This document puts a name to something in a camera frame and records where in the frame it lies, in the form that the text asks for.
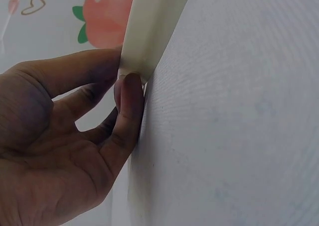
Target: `finger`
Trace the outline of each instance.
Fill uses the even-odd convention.
[[[114,100],[116,104],[116,108],[120,111],[121,107],[121,87],[123,84],[123,80],[117,80],[114,84]]]
[[[86,139],[98,145],[110,137],[115,126],[118,110],[114,108],[109,116],[96,128],[83,132]]]
[[[68,113],[76,121],[101,101],[114,82],[115,79],[85,85],[70,95],[56,101],[55,104],[66,107]]]
[[[88,50],[59,58],[20,63],[12,71],[32,77],[54,98],[89,83],[115,78],[120,54],[118,49]]]
[[[137,143],[143,108],[141,78],[137,74],[129,74],[121,86],[121,107],[113,132],[100,150],[114,179]]]

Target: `green leaf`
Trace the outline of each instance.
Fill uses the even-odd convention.
[[[84,21],[84,16],[83,16],[83,7],[82,6],[74,6],[72,8],[73,14],[75,15],[75,17],[77,17],[77,19]]]
[[[85,23],[79,32],[78,42],[86,43],[87,41],[88,41],[88,37],[86,36],[86,23]]]

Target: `textured white surface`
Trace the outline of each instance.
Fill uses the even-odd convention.
[[[319,0],[189,0],[148,83],[132,226],[319,224]]]

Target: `orange peach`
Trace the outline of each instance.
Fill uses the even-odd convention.
[[[124,41],[133,0],[85,0],[86,35],[96,48],[113,48]]]

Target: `white plastic strip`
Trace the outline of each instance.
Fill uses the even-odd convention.
[[[145,84],[166,49],[187,0],[133,0],[120,75],[137,72]]]

